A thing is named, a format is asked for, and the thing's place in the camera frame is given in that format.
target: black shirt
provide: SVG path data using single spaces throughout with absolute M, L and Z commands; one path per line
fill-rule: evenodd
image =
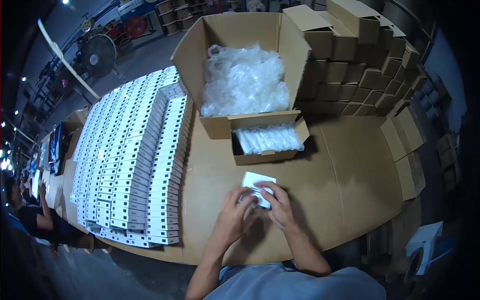
M 43 209 L 40 206 L 22 206 L 18 210 L 17 216 L 28 233 L 39 239 L 48 240 L 51 243 L 71 245 L 83 235 L 83 232 L 79 231 L 57 215 L 57 212 L 54 209 L 49 208 L 49 210 L 50 215 L 52 216 L 53 230 L 38 228 L 36 215 L 39 214 L 43 216 Z

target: stack of boxes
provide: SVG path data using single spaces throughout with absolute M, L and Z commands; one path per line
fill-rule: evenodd
M 295 105 L 321 114 L 386 116 L 421 81 L 419 53 L 364 3 L 326 3 L 326 12 L 306 5 L 283 10 L 312 48 Z
M 78 223 L 139 247 L 174 244 L 192 103 L 175 67 L 114 89 L 88 115 L 73 160 Z

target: person's left hand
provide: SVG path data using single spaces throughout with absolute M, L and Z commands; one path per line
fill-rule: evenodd
M 249 193 L 253 193 L 250 188 L 239 185 L 227 193 L 225 205 L 218 215 L 212 235 L 208 239 L 207 247 L 224 253 L 253 224 L 255 220 L 253 215 L 248 216 L 245 221 L 243 221 L 243 216 L 250 205 L 257 202 L 257 197 L 244 196 L 242 202 L 238 203 L 242 195 Z

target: table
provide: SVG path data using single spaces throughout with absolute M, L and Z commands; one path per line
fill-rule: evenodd
M 306 150 L 295 159 L 235 166 L 231 141 L 210 140 L 197 112 L 179 195 L 180 244 L 145 249 L 102 240 L 137 255 L 198 264 L 224 195 L 241 183 L 245 171 L 277 178 L 291 196 L 297 220 L 321 250 L 355 239 L 396 216 L 403 201 L 395 163 L 380 130 L 385 118 L 345 116 L 320 121 L 317 116 L 306 116 L 306 120 L 311 136 Z M 63 175 L 44 172 L 44 179 L 49 185 L 48 205 L 60 205 L 61 201 L 52 199 L 62 194 L 69 223 L 86 232 L 77 224 L 76 206 L 69 200 L 76 168 L 72 156 L 79 136 L 78 131 L 72 137 Z M 254 224 L 251 236 L 230 247 L 224 264 L 264 264 L 292 258 L 283 233 L 266 211 L 260 212 L 261 221 Z

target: cardboard box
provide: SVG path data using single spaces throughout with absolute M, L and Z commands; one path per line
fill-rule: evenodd
M 402 56 L 402 66 L 405 69 L 416 69 L 420 61 L 420 53 L 409 43 L 405 44 L 405 52 Z
M 376 44 L 380 28 L 380 14 L 360 1 L 327 0 L 327 12 L 336 17 L 353 34 L 359 44 Z
M 403 31 L 401 31 L 400 28 L 395 25 L 390 26 L 390 28 L 393 30 L 393 37 L 390 44 L 390 52 L 388 53 L 388 56 L 396 59 L 401 59 L 403 57 L 403 53 L 405 52 L 405 44 L 407 43 L 405 37 L 407 35 L 404 34 Z
M 375 106 L 370 104 L 362 104 L 359 109 L 353 114 L 354 116 L 371 116 L 374 114 Z
M 410 153 L 404 147 L 404 143 L 402 142 L 399 133 L 403 133 L 401 128 L 398 128 L 398 124 L 393 119 L 387 119 L 385 123 L 380 126 L 382 130 L 385 140 L 387 141 L 388 147 L 390 148 L 390 152 L 392 153 L 393 160 L 395 162 L 399 161 L 403 157 L 405 157 L 408 153 Z
M 407 137 L 408 145 L 412 151 L 427 142 L 420 122 L 411 106 L 405 107 L 397 116 Z
M 317 101 L 339 101 L 342 84 L 321 84 L 318 87 Z
M 342 100 L 349 101 L 352 98 L 355 91 L 357 90 L 357 88 L 358 88 L 358 83 L 356 82 L 342 84 L 342 89 L 340 92 L 340 101 Z
M 327 68 L 326 83 L 342 83 L 345 82 L 347 74 L 347 62 L 329 62 Z
M 243 48 L 253 43 L 259 43 L 263 50 L 279 53 L 285 66 L 283 80 L 290 95 L 289 109 L 293 108 L 311 48 L 288 16 L 246 12 L 201 17 L 173 52 L 171 59 L 199 111 L 203 104 L 208 48 L 213 44 Z M 200 117 L 200 121 L 211 139 L 230 138 L 228 117 Z
M 377 79 L 377 82 L 373 86 L 373 89 L 380 92 L 385 91 L 387 85 L 390 83 L 390 80 L 392 80 L 390 76 L 380 75 L 380 77 Z
M 395 96 L 392 94 L 382 94 L 375 107 L 377 108 L 377 116 L 384 117 L 395 106 Z
M 360 108 L 361 103 L 348 103 L 345 109 L 342 111 L 343 116 L 353 116 Z
M 312 59 L 331 57 L 333 30 L 327 20 L 321 18 L 305 4 L 285 8 L 283 14 L 287 15 L 298 29 L 303 32 L 305 40 L 312 48 L 310 54 Z
M 400 81 L 396 81 L 396 80 L 392 79 L 388 83 L 387 88 L 385 89 L 385 94 L 395 95 L 401 85 L 402 85 L 402 83 Z
M 363 76 L 360 79 L 359 87 L 373 89 L 378 78 L 382 75 L 379 69 L 376 68 L 367 68 L 363 72 Z
M 415 92 L 421 90 L 421 88 L 423 88 L 423 86 L 425 85 L 426 81 L 427 77 L 423 73 L 420 73 L 412 83 L 412 90 L 414 90 Z
M 395 93 L 395 98 L 397 100 L 403 99 L 407 91 L 408 91 L 408 85 L 405 83 L 402 83 L 398 91 Z
M 359 87 L 353 93 L 352 98 L 350 98 L 350 102 L 362 103 L 369 93 L 370 89 Z
M 359 82 L 365 71 L 365 63 L 349 63 L 345 82 Z
M 348 101 L 302 102 L 298 108 L 305 114 L 340 115 Z
M 402 64 L 401 60 L 394 59 L 392 57 L 387 57 L 385 59 L 384 65 L 382 66 L 382 75 L 395 77 L 396 73 L 398 72 L 398 68 Z
M 410 153 L 395 163 L 403 200 L 417 197 L 425 187 L 425 178 L 418 155 Z
M 231 125 L 231 141 L 232 141 L 232 151 L 233 157 L 235 159 L 235 164 L 237 166 L 242 165 L 251 165 L 259 164 L 275 160 L 284 160 L 291 159 L 298 152 L 297 150 L 287 150 L 282 152 L 275 152 L 275 150 L 263 151 L 262 154 L 256 155 L 244 155 L 243 150 L 240 146 L 238 138 L 233 133 L 234 130 L 240 128 L 249 128 L 254 126 L 268 126 L 268 125 L 281 125 L 282 123 L 292 123 L 295 122 L 295 119 L 300 114 L 299 110 L 285 111 L 279 115 L 264 116 L 256 115 L 252 117 L 245 116 L 232 116 L 230 120 Z M 307 123 L 305 120 L 300 118 L 295 123 L 295 131 L 300 139 L 300 141 L 305 142 L 305 140 L 310 136 L 308 132 Z
M 371 104 L 375 105 L 377 103 L 378 99 L 382 96 L 382 92 L 371 90 L 365 100 L 363 101 L 364 104 Z
M 333 29 L 333 50 L 330 60 L 353 60 L 358 43 L 357 36 L 328 12 L 317 12 L 317 14 L 329 22 Z
M 326 73 L 326 60 L 309 60 L 305 67 L 305 73 L 303 74 L 297 99 L 316 98 L 318 84 L 325 82 Z

